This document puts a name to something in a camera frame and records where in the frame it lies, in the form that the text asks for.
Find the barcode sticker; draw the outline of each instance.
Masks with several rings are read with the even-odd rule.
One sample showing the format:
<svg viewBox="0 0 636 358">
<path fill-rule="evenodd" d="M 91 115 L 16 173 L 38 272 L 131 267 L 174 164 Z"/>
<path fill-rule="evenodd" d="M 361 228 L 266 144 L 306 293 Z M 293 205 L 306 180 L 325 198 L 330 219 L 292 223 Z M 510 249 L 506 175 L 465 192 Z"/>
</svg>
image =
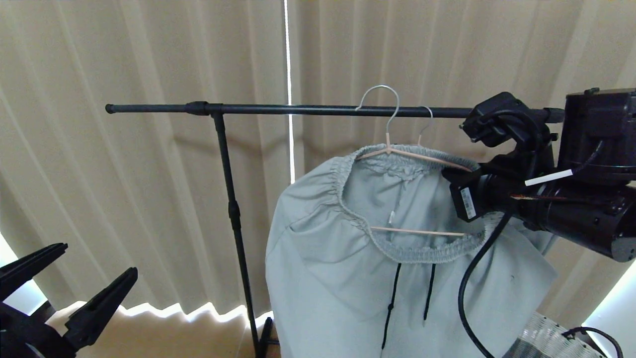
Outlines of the barcode sticker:
<svg viewBox="0 0 636 358">
<path fill-rule="evenodd" d="M 473 204 L 473 197 L 471 196 L 471 189 L 470 188 L 463 188 L 462 190 L 460 190 L 460 193 L 462 193 L 462 200 L 464 201 L 464 208 L 466 209 L 466 215 L 468 216 L 468 219 L 472 219 L 475 216 L 477 216 L 477 212 L 475 211 L 475 206 Z"/>
</svg>

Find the white cable tip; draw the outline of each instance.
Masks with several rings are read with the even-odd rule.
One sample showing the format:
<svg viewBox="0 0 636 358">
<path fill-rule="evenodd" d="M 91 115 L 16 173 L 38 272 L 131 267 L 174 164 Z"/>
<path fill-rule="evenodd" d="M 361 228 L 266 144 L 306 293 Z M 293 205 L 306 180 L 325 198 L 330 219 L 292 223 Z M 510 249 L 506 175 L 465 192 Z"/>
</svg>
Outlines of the white cable tip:
<svg viewBox="0 0 636 358">
<path fill-rule="evenodd" d="M 566 176 L 570 176 L 570 175 L 573 175 L 573 174 L 574 173 L 572 172 L 571 169 L 564 170 L 564 171 L 558 171 L 556 173 L 540 176 L 538 178 L 528 179 L 528 180 L 525 181 L 525 186 L 529 187 L 529 186 L 535 185 L 535 184 L 551 182 L 552 180 L 565 178 Z"/>
</svg>

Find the vertical pole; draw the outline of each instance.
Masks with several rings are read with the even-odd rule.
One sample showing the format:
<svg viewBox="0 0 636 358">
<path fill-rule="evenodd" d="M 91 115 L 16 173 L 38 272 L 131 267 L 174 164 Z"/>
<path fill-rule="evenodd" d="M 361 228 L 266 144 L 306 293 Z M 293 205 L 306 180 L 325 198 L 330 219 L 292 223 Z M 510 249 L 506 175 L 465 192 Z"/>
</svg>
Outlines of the vertical pole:
<svg viewBox="0 0 636 358">
<path fill-rule="evenodd" d="M 243 280 L 243 289 L 245 290 L 245 304 L 247 306 L 247 318 L 252 331 L 252 342 L 254 343 L 254 352 L 259 351 L 258 330 L 256 329 L 256 319 L 254 318 L 254 308 L 252 307 L 252 290 L 249 285 L 249 274 L 247 273 L 247 261 L 245 259 L 245 247 L 243 246 L 243 235 L 240 232 L 240 211 L 239 203 L 234 194 L 234 181 L 232 180 L 232 169 L 230 167 L 230 153 L 228 151 L 228 140 L 225 136 L 225 122 L 223 113 L 215 111 L 212 113 L 214 119 L 214 127 L 219 137 L 219 149 L 221 150 L 221 162 L 223 163 L 223 174 L 225 175 L 225 186 L 228 189 L 228 215 L 232 223 L 232 231 L 234 231 L 234 241 L 237 246 L 238 266 L 240 267 L 240 276 Z"/>
</svg>

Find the horizontal bar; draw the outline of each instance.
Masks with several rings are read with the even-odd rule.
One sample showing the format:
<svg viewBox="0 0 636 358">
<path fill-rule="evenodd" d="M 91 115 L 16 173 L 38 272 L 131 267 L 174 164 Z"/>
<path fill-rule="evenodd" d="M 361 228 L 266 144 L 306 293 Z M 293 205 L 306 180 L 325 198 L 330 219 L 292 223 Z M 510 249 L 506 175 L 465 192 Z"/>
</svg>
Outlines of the horizontal bar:
<svg viewBox="0 0 636 358">
<path fill-rule="evenodd" d="M 466 118 L 470 108 L 432 107 L 434 117 Z M 107 104 L 108 113 L 190 113 L 210 115 L 220 111 L 223 114 L 261 114 L 261 115 L 345 115 L 360 117 L 389 117 L 395 107 L 364 106 L 356 110 L 355 106 L 308 106 L 284 104 L 210 104 L 193 102 L 188 104 Z M 400 107 L 397 117 L 430 117 L 426 107 Z"/>
</svg>

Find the beige curtain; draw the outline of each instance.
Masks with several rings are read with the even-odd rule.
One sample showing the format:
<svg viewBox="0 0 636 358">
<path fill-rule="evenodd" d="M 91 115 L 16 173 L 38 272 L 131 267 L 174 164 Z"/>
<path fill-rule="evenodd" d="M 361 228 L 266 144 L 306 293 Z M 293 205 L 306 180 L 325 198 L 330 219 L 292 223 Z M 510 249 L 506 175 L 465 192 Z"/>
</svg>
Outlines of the beige curtain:
<svg viewBox="0 0 636 358">
<path fill-rule="evenodd" d="M 470 107 L 510 91 L 534 108 L 562 108 L 569 92 L 636 87 L 633 1 L 325 0 L 292 2 L 289 12 L 297 103 L 358 105 L 386 83 L 404 106 Z M 395 99 L 379 89 L 365 103 Z M 386 120 L 297 117 L 296 175 L 383 143 Z M 428 122 L 397 118 L 391 140 L 415 144 Z M 513 147 L 472 144 L 461 122 L 433 121 L 422 145 L 479 161 Z M 548 259 L 560 278 L 540 311 L 566 326 L 582 323 L 628 267 L 565 240 Z"/>
<path fill-rule="evenodd" d="M 1 230 L 18 256 L 67 242 L 36 281 L 57 308 L 125 268 L 125 306 L 243 304 L 214 125 L 106 103 L 285 103 L 279 2 L 0 3 Z M 226 119 L 257 313 L 269 222 L 289 184 L 287 118 Z"/>
<path fill-rule="evenodd" d="M 378 83 L 405 106 L 472 106 L 508 90 L 529 106 L 568 92 L 636 86 L 633 1 L 290 1 L 296 104 L 358 104 Z M 18 255 L 65 241 L 37 282 L 56 306 L 86 300 L 128 266 L 131 307 L 192 311 L 244 302 L 214 126 L 189 115 L 107 115 L 105 103 L 286 103 L 284 3 L 0 2 L 0 229 Z M 394 104 L 388 91 L 368 105 Z M 383 140 L 386 118 L 294 118 L 296 177 Z M 426 119 L 399 118 L 415 143 Z M 287 118 L 229 115 L 235 185 L 257 314 L 268 309 L 264 247 L 289 183 Z M 422 144 L 487 160 L 437 119 Z M 581 323 L 616 264 L 562 240 L 541 311 Z"/>
</svg>

